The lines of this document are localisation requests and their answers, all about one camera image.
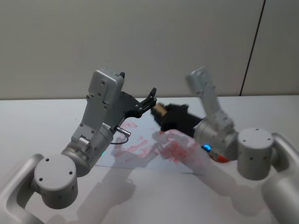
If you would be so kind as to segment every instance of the white wall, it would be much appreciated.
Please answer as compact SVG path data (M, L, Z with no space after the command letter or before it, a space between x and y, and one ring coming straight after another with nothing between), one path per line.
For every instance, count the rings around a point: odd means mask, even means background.
M243 95L299 94L299 1L267 0Z
M92 72L126 72L124 90L186 96L209 68L238 95L261 0L1 0L0 98L81 98Z

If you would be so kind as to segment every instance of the red stain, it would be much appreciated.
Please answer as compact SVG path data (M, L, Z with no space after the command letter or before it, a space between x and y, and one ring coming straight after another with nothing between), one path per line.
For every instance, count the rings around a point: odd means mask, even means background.
M131 127L131 128L136 128L138 127L137 124L135 124L133 121L131 120L125 120L122 125L121 125L121 128L123 129L126 129L128 127Z
M136 159L137 157L144 158L147 155L149 155L150 153L155 153L155 155L158 154L156 152L152 152L151 149L152 149L152 145L146 146L145 148L141 149L142 152L140 154L135 154L134 156L126 159L125 162L130 162L131 160Z
M179 160L178 159L173 159L172 160L174 163L178 164L179 163Z
M125 152L130 152L133 153L135 152L137 149L139 149L140 147L146 145L148 143L147 140L144 140L143 142L139 143L137 146L130 146L129 148L119 151L117 153L114 154L115 157L120 157L121 155L123 155Z
M137 141L142 141L144 139L144 137L143 136L140 136L138 139L137 139Z

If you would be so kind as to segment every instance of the red marking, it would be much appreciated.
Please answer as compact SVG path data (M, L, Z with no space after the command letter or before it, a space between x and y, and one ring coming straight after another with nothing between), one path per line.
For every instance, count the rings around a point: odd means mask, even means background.
M122 125L121 125L121 128L128 128L128 127L131 127L131 128L136 128L138 127L137 124L135 124L133 121L131 120L125 120Z
M135 146L136 148L140 148L141 146L146 145L146 143L148 143L147 140L144 140L143 142L139 143L137 146Z
M117 153L114 154L115 157L120 157L121 155L123 155L125 152L129 152L129 153L133 153L135 152L138 148L146 145L148 143L147 140L144 140L143 142L139 143L137 146L130 146L129 148L119 151Z
M215 157L213 157L211 154L209 154L209 156L211 157L212 160L216 162L221 162L221 163L229 162L229 160L223 157L222 155L216 155Z
M150 150L151 150L152 146L146 146L145 148L142 149L142 153L140 153L138 156L139 157L145 157L149 154Z
M185 150L179 143L176 141L171 142L171 154L174 158L185 159L187 157L187 150Z
M179 163L179 160L178 159L173 159L173 162L178 164Z
M143 136L140 136L138 139L137 139L137 141L142 141L144 139L144 137Z

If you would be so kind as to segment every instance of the black object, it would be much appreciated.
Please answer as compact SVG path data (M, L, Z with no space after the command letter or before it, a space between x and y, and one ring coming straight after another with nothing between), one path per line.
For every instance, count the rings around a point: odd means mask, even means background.
M123 142L111 142L110 144L111 145L122 145L122 144L125 144L129 141L129 138L126 136L126 140L123 141Z
M156 105L156 91L157 89L153 88L142 102L139 102L130 94L121 91L119 98L107 112L104 123L111 127L111 132L114 134L116 128L120 126L125 119L130 117L140 118L146 111Z
M161 126L161 131L177 129L180 132L193 138L194 127L202 120L188 113L189 105L168 104L164 106L159 103L167 113L163 116L156 108L151 108L151 114L155 121Z
M120 76L123 77L123 78L125 78L125 73L122 71L122 72L120 73Z

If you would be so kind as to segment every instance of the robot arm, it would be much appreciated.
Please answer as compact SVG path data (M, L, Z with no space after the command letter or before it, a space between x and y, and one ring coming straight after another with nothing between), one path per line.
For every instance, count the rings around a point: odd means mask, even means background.
M121 91L124 77L123 72L116 74L107 69L94 72L82 121L67 147L52 157L31 157L0 190L1 223L42 224L24 209L34 192L53 209L72 204L78 194L77 177L90 172L115 132L130 136L120 128L121 124L126 118L139 118L152 108L157 100L156 89L138 102Z
M246 179L264 179L273 166L278 173L263 184L263 198L279 223L298 223L298 149L280 134L271 134L260 128L247 128L240 133L236 132L232 119L220 107L215 87L205 68L192 72L186 77L186 81L194 95L201 99L206 112L206 117L193 126L194 139L202 145L210 145L211 151L217 154L237 160L238 172ZM162 127L167 126L171 111L162 112L156 106L152 109L152 114Z

